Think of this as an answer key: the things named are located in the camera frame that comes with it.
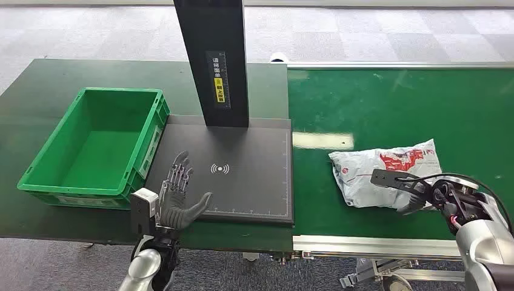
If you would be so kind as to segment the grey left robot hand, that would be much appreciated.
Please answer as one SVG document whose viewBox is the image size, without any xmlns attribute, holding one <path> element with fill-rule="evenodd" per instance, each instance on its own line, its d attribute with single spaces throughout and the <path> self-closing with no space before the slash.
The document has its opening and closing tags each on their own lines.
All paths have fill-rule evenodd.
<svg viewBox="0 0 514 291">
<path fill-rule="evenodd" d="M 159 224 L 164 227 L 184 230 L 201 216 L 210 204 L 213 193 L 206 192 L 195 205 L 185 206 L 189 181 L 193 174 L 193 168 L 189 163 L 189 153 L 179 153 L 162 182 L 159 193 Z"/>
</svg>

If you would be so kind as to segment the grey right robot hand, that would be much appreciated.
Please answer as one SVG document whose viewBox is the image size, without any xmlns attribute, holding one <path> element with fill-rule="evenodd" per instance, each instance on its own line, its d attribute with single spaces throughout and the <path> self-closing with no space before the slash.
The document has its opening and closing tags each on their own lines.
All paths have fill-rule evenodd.
<svg viewBox="0 0 514 291">
<path fill-rule="evenodd" d="M 397 209 L 397 213 L 401 215 L 409 215 L 419 210 L 435 210 L 431 203 L 427 202 L 423 197 L 425 191 L 424 185 L 418 182 L 412 190 L 415 193 L 410 193 L 407 205 Z"/>
</svg>

